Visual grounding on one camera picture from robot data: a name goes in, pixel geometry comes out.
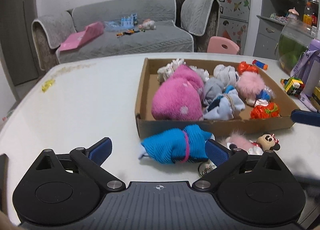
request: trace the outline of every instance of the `orange toy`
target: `orange toy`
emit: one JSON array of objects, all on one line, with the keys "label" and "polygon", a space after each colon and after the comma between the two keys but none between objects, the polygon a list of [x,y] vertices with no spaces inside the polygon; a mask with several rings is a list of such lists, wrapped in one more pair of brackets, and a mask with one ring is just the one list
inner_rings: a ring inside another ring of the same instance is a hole
[{"label": "orange toy", "polygon": [[244,71],[248,71],[248,72],[254,72],[259,74],[259,69],[256,66],[247,64],[245,61],[242,61],[239,65],[238,65],[238,73],[239,75],[242,75],[242,73]]},{"label": "orange toy", "polygon": [[257,105],[250,113],[251,119],[265,119],[279,116],[280,109],[271,102],[268,106]]}]

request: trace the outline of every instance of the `orange juice bottle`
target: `orange juice bottle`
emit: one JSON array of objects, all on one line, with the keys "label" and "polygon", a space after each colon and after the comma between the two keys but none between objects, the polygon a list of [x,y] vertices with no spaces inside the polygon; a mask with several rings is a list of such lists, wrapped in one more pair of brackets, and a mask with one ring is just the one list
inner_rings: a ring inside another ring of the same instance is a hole
[{"label": "orange juice bottle", "polygon": [[312,25],[312,9],[310,2],[307,2],[307,5],[304,9],[303,22],[310,26]]}]

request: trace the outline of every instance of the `triangular cutout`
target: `triangular cutout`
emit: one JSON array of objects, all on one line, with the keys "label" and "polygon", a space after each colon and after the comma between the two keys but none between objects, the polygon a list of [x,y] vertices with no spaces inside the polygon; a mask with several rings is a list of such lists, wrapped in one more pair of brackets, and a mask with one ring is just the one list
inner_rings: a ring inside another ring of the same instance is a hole
[{"label": "triangular cutout", "polygon": [[39,165],[36,167],[36,170],[42,170],[42,169],[52,169],[53,163],[51,161],[51,158],[49,155],[46,155],[42,158]]},{"label": "triangular cutout", "polygon": [[266,169],[281,170],[279,164],[276,162],[275,158],[272,156],[269,156],[267,158],[267,161],[266,161],[264,167]]}]

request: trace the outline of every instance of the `metal screw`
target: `metal screw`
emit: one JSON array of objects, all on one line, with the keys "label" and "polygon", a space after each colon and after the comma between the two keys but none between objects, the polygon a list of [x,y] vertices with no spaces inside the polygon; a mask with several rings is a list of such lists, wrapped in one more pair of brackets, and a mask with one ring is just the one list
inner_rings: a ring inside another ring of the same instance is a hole
[{"label": "metal screw", "polygon": [[211,186],[209,181],[206,180],[199,180],[196,182],[196,187],[201,188],[201,189],[205,189],[205,188],[209,188]]},{"label": "metal screw", "polygon": [[117,189],[122,187],[122,183],[118,180],[112,180],[107,183],[107,187]]}]

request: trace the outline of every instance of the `pink rubber band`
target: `pink rubber band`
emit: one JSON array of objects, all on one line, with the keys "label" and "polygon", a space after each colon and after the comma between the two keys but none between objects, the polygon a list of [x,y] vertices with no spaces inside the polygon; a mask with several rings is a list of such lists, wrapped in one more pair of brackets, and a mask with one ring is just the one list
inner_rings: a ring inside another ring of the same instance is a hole
[{"label": "pink rubber band", "polygon": [[189,138],[188,138],[188,134],[183,131],[184,134],[184,138],[186,140],[186,156],[184,157],[184,159],[181,161],[181,163],[186,162],[189,159],[190,156],[190,145],[189,145]]}]

